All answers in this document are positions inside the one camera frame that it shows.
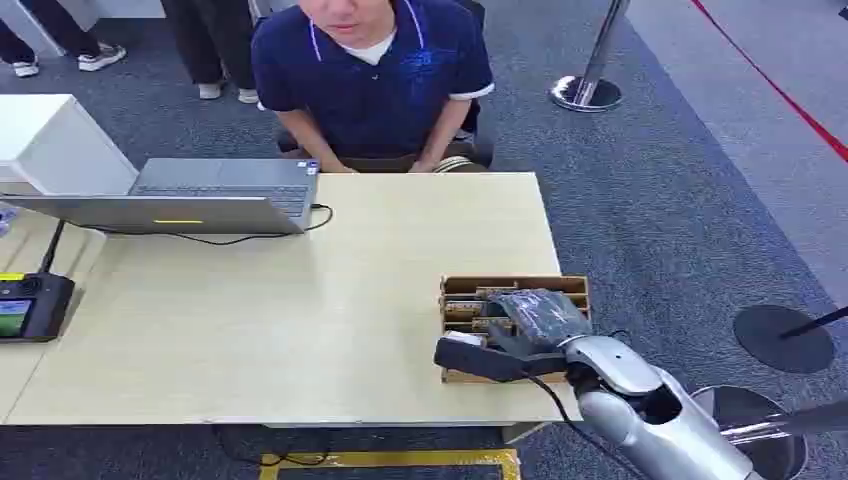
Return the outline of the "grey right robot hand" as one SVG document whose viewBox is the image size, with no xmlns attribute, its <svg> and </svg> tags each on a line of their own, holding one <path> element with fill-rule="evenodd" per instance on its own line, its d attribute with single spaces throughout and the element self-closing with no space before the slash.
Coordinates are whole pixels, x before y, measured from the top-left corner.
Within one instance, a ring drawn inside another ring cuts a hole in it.
<svg viewBox="0 0 848 480">
<path fill-rule="evenodd" d="M 590 320 L 560 291 L 497 291 L 488 301 L 506 313 L 516 330 L 512 335 L 504 323 L 490 323 L 490 339 L 514 356 L 554 353 L 570 340 L 593 334 Z"/>
</svg>

